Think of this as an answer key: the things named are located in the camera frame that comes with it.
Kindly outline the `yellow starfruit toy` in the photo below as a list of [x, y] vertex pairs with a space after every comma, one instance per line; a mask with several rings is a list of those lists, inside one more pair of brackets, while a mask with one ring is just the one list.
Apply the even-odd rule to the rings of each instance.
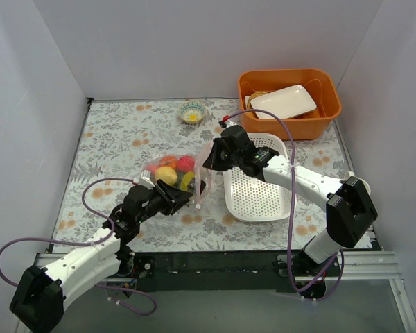
[[195, 174], [192, 171], [185, 173], [180, 181], [180, 190], [194, 192]]

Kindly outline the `yellow lemon toy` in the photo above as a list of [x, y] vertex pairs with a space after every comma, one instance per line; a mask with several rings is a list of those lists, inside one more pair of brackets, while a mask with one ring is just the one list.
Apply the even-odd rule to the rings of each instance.
[[178, 175], [175, 169], [170, 166], [161, 166], [155, 172], [156, 181], [163, 181], [166, 184], [173, 186], [178, 181]]

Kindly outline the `green avocado toy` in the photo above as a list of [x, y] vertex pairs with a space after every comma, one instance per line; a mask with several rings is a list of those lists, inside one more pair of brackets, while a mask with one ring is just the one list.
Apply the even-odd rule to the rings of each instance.
[[206, 187], [206, 182], [204, 180], [196, 182], [196, 179], [193, 178], [190, 182], [189, 187], [193, 190], [194, 194], [202, 194]]

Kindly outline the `clear zip top bag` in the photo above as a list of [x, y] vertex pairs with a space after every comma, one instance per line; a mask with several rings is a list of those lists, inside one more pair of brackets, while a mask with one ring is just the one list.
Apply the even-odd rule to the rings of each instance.
[[[193, 192], [191, 193], [191, 199], [190, 199], [190, 204], [192, 204], [195, 208], [195, 210], [200, 210], [203, 201], [205, 200], [205, 198], [208, 196], [209, 191], [211, 189], [211, 173], [209, 171], [209, 169], [206, 169], [202, 166], [203, 162], [208, 158], [209, 153], [211, 152], [211, 148], [213, 146], [212, 142], [209, 142], [207, 144], [205, 144], [202, 147], [202, 150], [197, 154], [197, 155], [190, 155], [194, 158], [195, 160], [195, 166], [192, 172], [194, 172], [195, 174], [195, 179], [196, 182], [204, 180], [206, 182], [206, 187], [205, 190], [203, 191], [202, 194], [194, 194]], [[150, 172], [145, 170], [145, 167], [148, 164], [158, 164], [159, 165], [159, 161], [163, 156], [160, 156], [159, 158], [156, 158], [148, 163], [146, 163], [143, 167], [143, 169], [141, 170], [141, 173], [139, 174], [139, 181], [138, 183], [144, 183], [145, 185], [150, 185], [150, 186], [154, 186], [158, 183], [158, 181], [156, 181], [155, 177], [151, 177], [150, 176]], [[174, 155], [176, 156], [178, 159], [182, 156], [185, 155]], [[180, 172], [177, 169], [175, 169], [178, 175], [178, 181], [175, 185], [173, 185], [172, 187], [180, 189], [180, 181], [182, 179], [182, 176], [185, 174], [185, 172]]]

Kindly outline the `orange pumpkin toy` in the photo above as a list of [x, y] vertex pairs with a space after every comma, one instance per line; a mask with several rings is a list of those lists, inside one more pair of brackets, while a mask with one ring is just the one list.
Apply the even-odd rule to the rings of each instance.
[[160, 167], [171, 167], [172, 169], [177, 169], [178, 158], [174, 155], [166, 155], [162, 157], [159, 161]]

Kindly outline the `pink peach toy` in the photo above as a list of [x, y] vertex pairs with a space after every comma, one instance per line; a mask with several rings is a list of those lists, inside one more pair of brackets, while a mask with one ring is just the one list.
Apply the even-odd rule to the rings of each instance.
[[155, 177], [155, 173], [157, 172], [158, 168], [159, 168], [158, 164], [148, 164], [145, 167], [145, 170], [150, 172], [151, 177]]

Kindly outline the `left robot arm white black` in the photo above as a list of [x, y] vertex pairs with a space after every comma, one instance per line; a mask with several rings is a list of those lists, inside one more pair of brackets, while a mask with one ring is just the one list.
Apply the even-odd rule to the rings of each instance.
[[176, 213], [192, 193], [160, 180], [152, 187], [135, 185], [104, 224], [88, 239], [55, 262], [23, 272], [10, 311], [32, 332], [50, 332], [78, 297], [111, 275], [129, 276], [135, 254], [129, 247], [147, 219]]

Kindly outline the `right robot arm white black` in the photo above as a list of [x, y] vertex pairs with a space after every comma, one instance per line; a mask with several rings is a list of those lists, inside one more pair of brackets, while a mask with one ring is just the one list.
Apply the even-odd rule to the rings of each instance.
[[216, 138], [203, 166], [214, 171], [237, 167], [249, 177], [291, 190], [324, 211], [325, 229], [294, 257], [295, 268], [307, 275], [317, 275], [340, 249], [354, 248], [378, 217], [360, 178], [340, 180], [294, 166], [277, 151], [256, 147], [251, 141], [236, 145]]

